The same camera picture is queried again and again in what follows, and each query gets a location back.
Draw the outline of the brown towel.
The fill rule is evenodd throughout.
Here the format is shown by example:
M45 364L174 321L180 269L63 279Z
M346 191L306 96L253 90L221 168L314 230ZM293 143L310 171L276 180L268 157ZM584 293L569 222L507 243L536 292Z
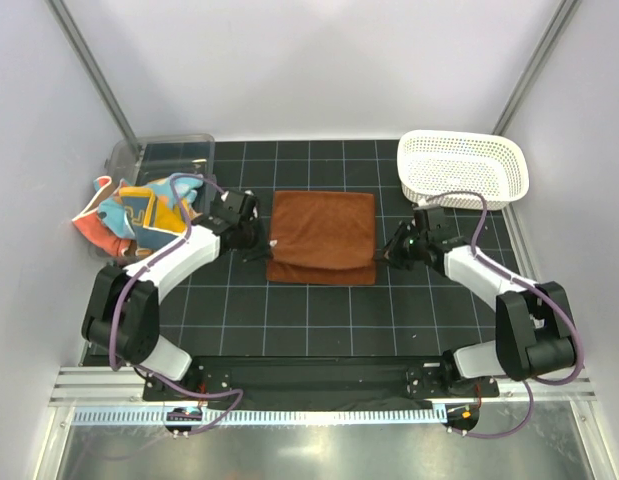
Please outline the brown towel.
M328 286L376 283L375 197L278 191L270 220L270 282Z

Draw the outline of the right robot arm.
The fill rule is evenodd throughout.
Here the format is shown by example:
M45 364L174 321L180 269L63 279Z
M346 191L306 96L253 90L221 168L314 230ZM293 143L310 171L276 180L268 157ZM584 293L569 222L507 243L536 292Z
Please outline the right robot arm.
M382 248L378 260L394 269L422 263L477 296L495 314L495 339L452 350L439 372L441 388L462 396L476 378L533 379L566 385L584 368L582 341L564 287L537 283L484 255L471 239L455 236L439 205L416 207Z

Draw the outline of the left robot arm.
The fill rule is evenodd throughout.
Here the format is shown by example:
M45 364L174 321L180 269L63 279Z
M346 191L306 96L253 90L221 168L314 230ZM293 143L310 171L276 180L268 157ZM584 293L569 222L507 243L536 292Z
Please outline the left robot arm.
M269 252L260 201L251 191L229 189L208 214L188 220L183 233L147 258L124 268L107 264L95 277L81 334L107 352L117 371L130 365L157 380L179 400L241 397L224 387L200 391L200 370L192 356L160 333L160 304L196 270L232 251L249 258Z

